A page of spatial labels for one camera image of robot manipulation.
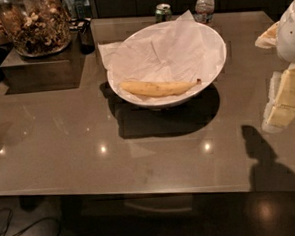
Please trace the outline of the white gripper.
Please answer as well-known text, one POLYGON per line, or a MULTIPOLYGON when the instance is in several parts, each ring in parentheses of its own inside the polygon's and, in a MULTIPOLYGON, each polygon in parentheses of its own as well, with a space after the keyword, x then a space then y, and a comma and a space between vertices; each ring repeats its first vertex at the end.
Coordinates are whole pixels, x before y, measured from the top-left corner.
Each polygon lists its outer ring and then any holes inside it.
POLYGON ((283 73, 273 73, 269 101, 263 112, 262 130, 281 132, 295 119, 295 0, 285 10, 280 22, 272 24, 256 39, 255 46, 263 49, 276 46, 278 55, 291 62, 283 73))

